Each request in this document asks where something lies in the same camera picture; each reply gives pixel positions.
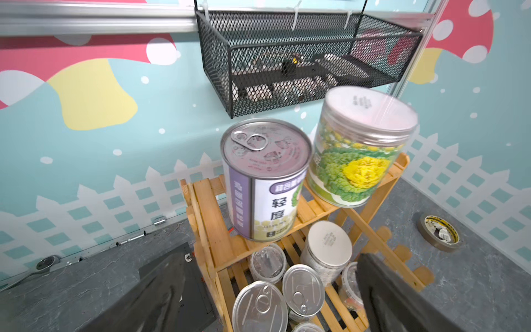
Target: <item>metal rail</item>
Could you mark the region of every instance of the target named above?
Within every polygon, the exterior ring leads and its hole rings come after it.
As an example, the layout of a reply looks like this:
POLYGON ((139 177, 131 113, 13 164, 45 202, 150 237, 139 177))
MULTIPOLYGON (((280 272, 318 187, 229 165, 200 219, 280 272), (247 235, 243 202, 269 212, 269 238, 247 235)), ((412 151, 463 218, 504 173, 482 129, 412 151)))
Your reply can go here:
MULTIPOLYGON (((210 7, 209 11, 293 12, 289 8, 210 7)), ((347 13, 345 10, 299 9, 300 13, 347 13)), ((430 26, 429 13, 378 12, 376 16, 409 28, 430 26)), ((195 32, 193 7, 164 4, 0 2, 0 36, 117 35, 195 32)))

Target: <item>white can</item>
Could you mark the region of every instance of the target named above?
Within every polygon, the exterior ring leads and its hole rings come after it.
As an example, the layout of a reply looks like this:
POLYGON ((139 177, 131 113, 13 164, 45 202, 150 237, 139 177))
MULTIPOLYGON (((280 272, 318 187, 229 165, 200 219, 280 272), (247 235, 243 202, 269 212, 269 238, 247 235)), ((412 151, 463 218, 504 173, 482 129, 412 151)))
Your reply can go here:
POLYGON ((322 221, 310 228, 301 263, 314 269, 327 287, 341 274, 351 256, 348 234, 338 225, 322 221))

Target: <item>can lid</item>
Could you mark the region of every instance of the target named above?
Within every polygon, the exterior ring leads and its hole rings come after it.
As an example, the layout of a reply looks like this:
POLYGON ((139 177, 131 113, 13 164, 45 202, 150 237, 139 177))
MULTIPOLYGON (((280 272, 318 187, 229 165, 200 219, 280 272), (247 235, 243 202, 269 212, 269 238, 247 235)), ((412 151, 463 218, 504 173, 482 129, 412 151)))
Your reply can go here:
POLYGON ((286 301, 272 284, 254 282, 236 297, 232 323, 234 332, 284 332, 288 326, 286 301))
POLYGON ((324 332, 324 330, 314 323, 306 322, 306 323, 300 323, 297 326, 295 326, 295 329, 293 329, 293 332, 324 332))
POLYGON ((348 234, 338 225, 327 221, 312 225, 306 245, 315 258, 330 266, 342 266, 352 256, 348 234))
POLYGON ((409 105, 373 89, 336 87, 327 92, 325 103, 343 120, 375 129, 411 130, 418 123, 417 113, 409 105))
POLYGON ((267 281, 280 280, 288 262, 286 254, 275 243, 271 243, 251 256, 251 269, 267 281))
POLYGON ((363 306, 362 294, 359 291, 358 281, 356 280, 356 271, 358 262, 352 262, 345 267, 341 273, 341 281, 346 288, 348 296, 363 306))
POLYGON ((257 178, 294 175, 310 163, 312 146, 306 134, 281 120, 242 121, 221 139, 224 160, 242 174, 257 178))
POLYGON ((282 293, 288 306, 301 316, 312 316, 323 307, 323 282, 307 265, 296 264, 286 271, 282 279, 282 293))

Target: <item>wooden shelf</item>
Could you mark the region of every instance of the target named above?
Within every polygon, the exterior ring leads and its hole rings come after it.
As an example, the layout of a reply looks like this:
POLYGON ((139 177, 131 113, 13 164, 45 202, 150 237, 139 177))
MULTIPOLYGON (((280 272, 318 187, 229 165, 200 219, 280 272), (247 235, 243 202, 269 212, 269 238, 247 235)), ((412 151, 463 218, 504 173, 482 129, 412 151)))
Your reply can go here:
MULTIPOLYGON (((350 217, 354 221, 354 226, 349 232, 352 243, 356 243, 361 234, 365 234, 369 238, 369 243, 363 248, 362 252, 380 252, 386 259, 385 263, 391 269, 399 273, 414 289, 420 291, 427 284, 433 282, 433 274, 424 266, 411 271, 405 264, 412 256, 409 248, 403 245, 397 246, 394 250, 389 248, 387 241, 391 238, 390 230, 387 227, 381 227, 379 230, 374 231, 369 226, 370 221, 376 215, 408 164, 409 157, 401 153, 378 189, 365 205, 363 211, 358 214, 354 209, 342 208, 334 222, 342 226, 345 220, 350 217)), ((330 214, 339 209, 314 194, 308 188, 306 181, 304 186, 312 194, 313 199, 307 201, 301 196, 293 228, 282 239, 277 241, 277 244, 285 250, 287 257, 293 264, 300 262, 298 253, 304 247, 304 240, 310 225, 317 220, 329 219, 330 214)), ((181 180, 181 187, 188 204, 186 213, 196 238, 194 252, 198 265, 218 312, 224 318, 225 331, 232 332, 230 317, 237 296, 233 285, 236 286, 238 292, 247 285, 245 274, 249 269, 248 258, 253 252, 260 250, 270 242, 253 242, 239 235, 229 235, 216 200, 216 195, 225 193, 223 175, 191 184, 181 180)), ((348 311, 339 300, 337 291, 333 286, 326 287, 325 291, 333 304, 334 310, 341 316, 338 321, 332 309, 325 302, 321 315, 332 332, 359 332, 367 329, 369 323, 363 311, 358 312, 358 314, 348 311), (345 329, 341 328, 341 321, 346 325, 345 329)), ((321 325, 317 318, 314 322, 321 325)))

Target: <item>fence pattern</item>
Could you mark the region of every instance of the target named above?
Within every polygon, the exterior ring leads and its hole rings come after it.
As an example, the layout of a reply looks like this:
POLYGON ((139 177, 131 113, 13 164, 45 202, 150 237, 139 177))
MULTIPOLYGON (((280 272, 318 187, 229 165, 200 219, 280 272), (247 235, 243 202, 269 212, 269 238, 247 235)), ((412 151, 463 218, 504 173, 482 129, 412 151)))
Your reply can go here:
POLYGON ((203 153, 197 167, 178 160, 174 172, 166 175, 149 167, 143 182, 131 184, 117 175, 114 190, 108 192, 98 194, 79 185, 76 201, 61 205, 37 196, 35 213, 17 217, 0 212, 0 280, 51 254, 69 256, 138 231, 161 215, 183 214, 180 179, 190 183, 222 173, 221 160, 203 153))
POLYGON ((489 174, 481 156, 464 160, 458 144, 442 148, 438 135, 417 128, 405 150, 402 177, 531 273, 531 188, 507 183, 509 170, 489 174))

